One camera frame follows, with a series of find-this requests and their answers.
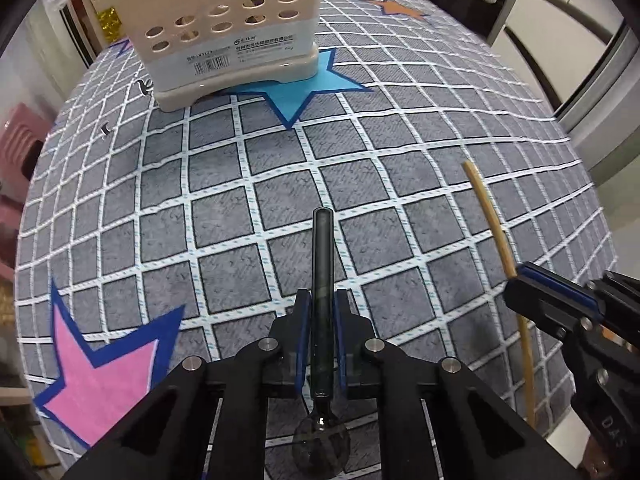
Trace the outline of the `plain wooden chopstick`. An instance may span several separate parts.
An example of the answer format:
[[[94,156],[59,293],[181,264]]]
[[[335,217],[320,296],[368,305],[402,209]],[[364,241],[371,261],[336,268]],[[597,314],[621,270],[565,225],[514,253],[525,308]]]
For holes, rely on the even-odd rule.
[[[462,168],[468,177],[474,194],[480,203],[484,217],[488,223],[492,238],[494,239],[498,256],[506,278],[516,277],[516,266],[511,246],[503,232],[502,225],[491,203],[487,188],[480,176],[474,162],[465,160]],[[530,340],[527,320],[523,315],[516,316],[518,322],[518,334],[520,335],[521,352],[523,359],[524,396],[526,406],[526,420],[532,428],[536,428],[536,390],[532,341]]]

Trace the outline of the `grey checked star tablecloth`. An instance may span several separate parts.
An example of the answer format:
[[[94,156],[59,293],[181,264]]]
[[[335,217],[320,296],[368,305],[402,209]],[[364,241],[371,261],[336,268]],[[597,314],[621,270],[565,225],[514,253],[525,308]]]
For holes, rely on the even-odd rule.
[[[474,162],[514,256],[582,282],[614,266],[587,170],[513,70],[423,0],[322,0],[320,70],[281,93],[165,113],[126,42],[55,119],[17,249],[18,342],[64,468],[158,351],[233,356],[310,284],[311,217],[335,214],[335,279],[378,336],[455,356],[515,411],[515,314]]]

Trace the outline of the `white refrigerator with magnets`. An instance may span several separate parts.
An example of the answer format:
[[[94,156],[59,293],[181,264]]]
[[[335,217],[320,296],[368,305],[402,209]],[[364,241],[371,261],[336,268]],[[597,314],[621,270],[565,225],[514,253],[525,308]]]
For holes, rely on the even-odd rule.
[[[550,106],[597,184],[639,156],[639,38],[613,0],[506,0],[492,50]]]

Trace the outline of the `pink plastic stool stack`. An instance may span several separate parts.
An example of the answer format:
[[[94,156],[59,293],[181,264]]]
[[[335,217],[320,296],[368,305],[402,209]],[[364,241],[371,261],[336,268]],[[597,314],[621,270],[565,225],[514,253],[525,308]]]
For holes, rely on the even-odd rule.
[[[43,143],[52,125],[20,103],[1,123],[1,278],[14,281],[17,234]]]

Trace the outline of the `beige utensil holder basket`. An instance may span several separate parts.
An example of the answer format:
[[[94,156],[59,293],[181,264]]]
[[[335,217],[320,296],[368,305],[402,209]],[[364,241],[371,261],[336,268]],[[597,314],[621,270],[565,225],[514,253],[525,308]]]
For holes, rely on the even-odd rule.
[[[160,109],[259,81],[318,73],[320,0],[93,0],[114,10]]]

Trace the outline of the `dark-handled steel spoon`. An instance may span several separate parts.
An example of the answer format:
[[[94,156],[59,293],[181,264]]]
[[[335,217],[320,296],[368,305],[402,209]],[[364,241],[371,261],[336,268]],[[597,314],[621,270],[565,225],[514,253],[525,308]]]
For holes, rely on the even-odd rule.
[[[334,227],[333,211],[320,207],[312,218],[309,300],[309,389],[311,413],[296,428],[292,455],[308,479],[332,479],[348,462],[349,434],[332,411],[334,393]]]

